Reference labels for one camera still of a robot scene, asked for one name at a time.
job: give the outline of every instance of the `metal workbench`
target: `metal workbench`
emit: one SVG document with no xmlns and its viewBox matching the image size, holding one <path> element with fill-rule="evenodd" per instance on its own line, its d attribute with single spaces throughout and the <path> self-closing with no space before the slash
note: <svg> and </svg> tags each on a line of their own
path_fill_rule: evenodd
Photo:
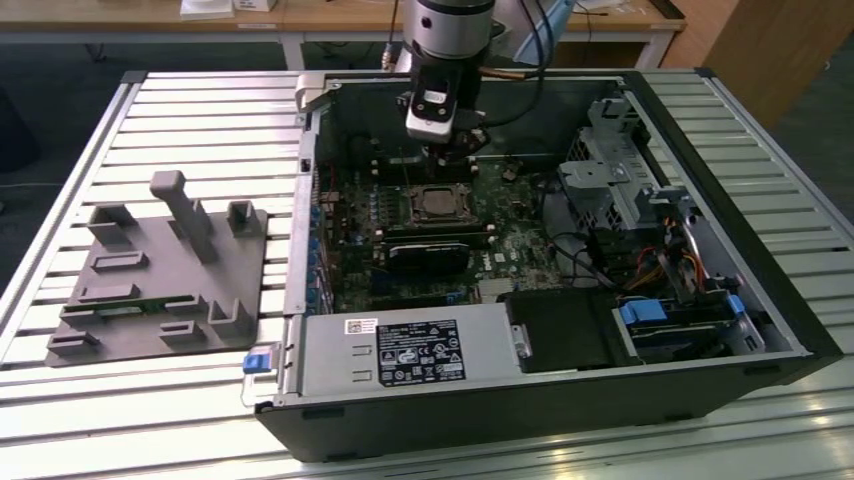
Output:
<svg viewBox="0 0 854 480">
<path fill-rule="evenodd" d="M 854 475 L 854 232 L 720 82 L 646 78 L 828 326 L 842 361 L 704 419 L 302 464 L 245 403 L 243 353 L 51 369 L 46 345 L 83 266 L 94 205 L 167 214 L 152 172 L 180 169 L 208 212 L 271 213 L 259 342 L 281 340 L 301 128 L 298 73 L 151 73 L 123 83 L 0 303 L 0 477 L 780 478 Z M 677 172 L 661 155 L 674 183 Z"/>
</svg>

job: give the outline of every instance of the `circuit board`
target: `circuit board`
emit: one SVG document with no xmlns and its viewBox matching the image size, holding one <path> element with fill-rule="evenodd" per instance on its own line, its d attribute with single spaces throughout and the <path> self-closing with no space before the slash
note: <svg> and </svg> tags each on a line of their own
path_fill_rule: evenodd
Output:
<svg viewBox="0 0 854 480">
<path fill-rule="evenodd" d="M 506 279 L 514 290 L 547 289 L 562 285 L 561 272 L 549 251 L 542 224 L 534 215 L 538 195 L 526 176 L 503 178 L 502 160 L 479 163 L 470 184 L 470 209 L 494 225 L 493 241 L 471 250 L 463 273 L 402 278 L 377 266 L 371 239 L 378 229 L 409 218 L 409 192 L 417 188 L 381 186 L 354 173 L 341 188 L 339 212 L 334 217 L 333 290 L 341 313 L 395 308 L 482 303 L 483 280 Z"/>
</svg>

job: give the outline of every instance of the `blue latch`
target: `blue latch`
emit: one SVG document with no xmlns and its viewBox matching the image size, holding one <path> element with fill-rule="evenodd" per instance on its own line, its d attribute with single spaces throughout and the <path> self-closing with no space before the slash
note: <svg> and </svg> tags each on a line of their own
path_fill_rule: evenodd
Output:
<svg viewBox="0 0 854 480">
<path fill-rule="evenodd" d="M 271 365 L 271 353 L 250 353 L 243 359 L 243 373 L 247 375 L 254 373 L 267 373 L 273 370 Z"/>
<path fill-rule="evenodd" d="M 631 325 L 635 322 L 661 322 L 667 320 L 665 307 L 658 300 L 631 300 L 619 307 L 623 323 Z"/>
<path fill-rule="evenodd" d="M 742 302 L 741 297 L 738 295 L 730 295 L 729 297 L 726 297 L 726 303 L 730 304 L 733 313 L 736 314 L 737 317 L 740 317 L 746 311 L 745 303 Z"/>
</svg>

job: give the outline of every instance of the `barcode sticker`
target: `barcode sticker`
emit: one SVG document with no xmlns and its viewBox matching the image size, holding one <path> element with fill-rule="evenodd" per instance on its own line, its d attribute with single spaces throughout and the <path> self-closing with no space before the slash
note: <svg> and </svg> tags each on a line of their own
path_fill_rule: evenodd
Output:
<svg viewBox="0 0 854 480">
<path fill-rule="evenodd" d="M 350 318 L 345 322 L 345 334 L 357 335 L 359 333 L 377 332 L 375 318 Z"/>
</svg>

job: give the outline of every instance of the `motherboard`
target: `motherboard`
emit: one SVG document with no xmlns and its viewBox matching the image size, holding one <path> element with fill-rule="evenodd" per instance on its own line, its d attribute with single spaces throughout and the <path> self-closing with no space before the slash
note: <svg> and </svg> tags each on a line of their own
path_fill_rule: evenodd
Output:
<svg viewBox="0 0 854 480">
<path fill-rule="evenodd" d="M 530 176 L 513 160 L 470 162 L 469 178 L 453 183 L 410 184 L 423 179 L 406 162 L 394 182 L 377 170 L 330 180 L 322 201 L 337 312 L 486 303 L 562 285 Z"/>
</svg>

